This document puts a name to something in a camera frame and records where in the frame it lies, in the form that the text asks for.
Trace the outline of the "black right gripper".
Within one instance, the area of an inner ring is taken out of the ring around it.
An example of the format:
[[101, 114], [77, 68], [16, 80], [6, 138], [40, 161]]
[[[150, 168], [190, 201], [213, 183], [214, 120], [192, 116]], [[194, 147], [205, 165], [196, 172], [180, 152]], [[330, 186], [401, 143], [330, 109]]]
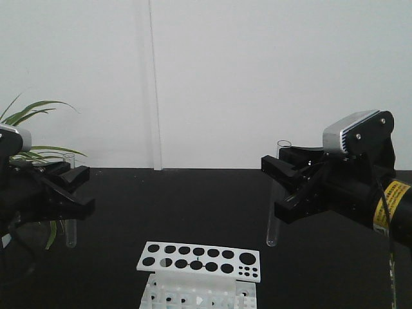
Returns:
[[291, 146], [266, 155], [261, 170], [276, 181], [274, 216], [284, 223], [334, 211], [355, 222], [372, 222], [384, 184], [395, 177], [392, 146], [338, 157], [322, 147]]

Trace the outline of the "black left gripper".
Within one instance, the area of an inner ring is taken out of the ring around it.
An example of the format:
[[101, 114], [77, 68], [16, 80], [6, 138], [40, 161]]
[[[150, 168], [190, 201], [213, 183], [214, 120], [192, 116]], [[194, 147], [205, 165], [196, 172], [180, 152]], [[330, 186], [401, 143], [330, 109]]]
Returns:
[[84, 220], [95, 210], [95, 199], [81, 199], [75, 191], [89, 180], [89, 167], [71, 168], [68, 162], [37, 164], [19, 158], [17, 135], [1, 136], [1, 236], [11, 234], [16, 221]]

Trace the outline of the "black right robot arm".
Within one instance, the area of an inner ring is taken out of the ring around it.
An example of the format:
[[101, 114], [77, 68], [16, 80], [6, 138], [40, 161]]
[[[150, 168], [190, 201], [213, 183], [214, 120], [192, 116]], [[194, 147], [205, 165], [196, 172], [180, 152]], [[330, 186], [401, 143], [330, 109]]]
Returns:
[[411, 184], [379, 157], [332, 155], [320, 147], [266, 155], [261, 170], [286, 191], [274, 213], [285, 223], [334, 211], [392, 241], [411, 247]]

